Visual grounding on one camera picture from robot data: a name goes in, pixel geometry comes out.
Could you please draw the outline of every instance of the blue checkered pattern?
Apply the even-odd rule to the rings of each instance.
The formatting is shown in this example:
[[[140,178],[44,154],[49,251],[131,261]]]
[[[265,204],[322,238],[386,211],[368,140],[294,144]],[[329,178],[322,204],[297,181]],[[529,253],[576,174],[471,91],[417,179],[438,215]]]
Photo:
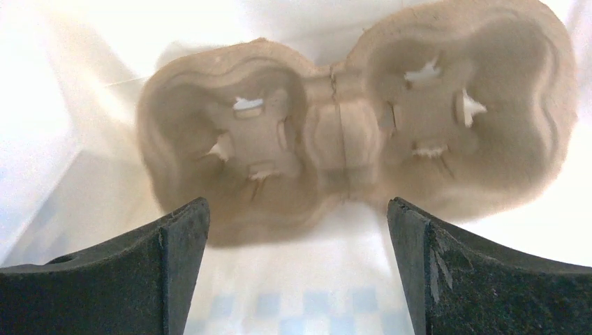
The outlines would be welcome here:
[[[190,317],[185,334],[413,334],[406,307],[381,306],[374,287],[310,290],[290,301],[285,301],[284,296],[280,292],[261,292],[253,301],[246,301],[248,308],[241,309],[238,297],[217,295],[204,318]]]

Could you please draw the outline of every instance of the checkered tablecloth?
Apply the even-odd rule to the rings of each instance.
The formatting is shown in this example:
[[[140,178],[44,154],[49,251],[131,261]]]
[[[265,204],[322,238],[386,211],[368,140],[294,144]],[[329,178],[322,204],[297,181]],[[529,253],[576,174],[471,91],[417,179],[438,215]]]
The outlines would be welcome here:
[[[237,297],[214,296],[201,318],[187,322],[188,335],[413,335],[408,311],[387,290],[307,290],[297,295],[261,292],[241,311]]]

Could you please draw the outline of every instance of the white surface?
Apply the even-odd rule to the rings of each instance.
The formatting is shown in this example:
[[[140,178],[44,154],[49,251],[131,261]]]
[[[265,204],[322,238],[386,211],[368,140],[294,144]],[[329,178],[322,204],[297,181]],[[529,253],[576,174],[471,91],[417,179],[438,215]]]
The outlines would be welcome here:
[[[326,64],[343,58],[363,28],[418,2],[426,1],[58,0],[39,1],[37,13],[25,8],[26,1],[4,6],[0,88],[9,94],[0,101],[0,262],[17,237],[4,265],[43,264],[162,215],[133,137],[135,100],[144,78],[159,66],[190,50],[261,36]],[[567,23],[575,42],[585,120],[592,115],[592,1],[546,3]],[[545,195],[464,228],[521,251],[592,265],[591,145],[592,127],[580,124],[564,171]],[[49,195],[77,148],[82,153]],[[186,333],[197,334],[208,320],[208,334],[278,334],[286,325],[328,334],[332,321],[347,327],[355,319],[355,327],[363,329],[358,334],[382,334],[383,326],[410,334],[385,230],[384,218],[350,204],[304,241],[207,249]],[[353,296],[371,289],[376,310],[358,313]],[[311,295],[330,298],[329,315],[301,322]],[[257,316],[262,297],[279,297],[274,316]],[[216,319],[210,315],[215,311],[230,312]]]

